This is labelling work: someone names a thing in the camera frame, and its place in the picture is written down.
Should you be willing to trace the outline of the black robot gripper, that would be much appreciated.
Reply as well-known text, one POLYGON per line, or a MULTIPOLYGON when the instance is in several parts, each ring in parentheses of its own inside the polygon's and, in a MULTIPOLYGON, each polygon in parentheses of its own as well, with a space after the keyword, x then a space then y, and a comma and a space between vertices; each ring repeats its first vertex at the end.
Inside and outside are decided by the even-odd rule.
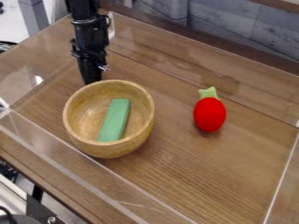
POLYGON ((111 19, 99 13, 99 0, 65 0, 71 13, 71 24, 75 28, 72 54, 79 58, 79 70, 84 84, 101 80, 101 74, 109 69, 107 62, 108 27, 111 19))

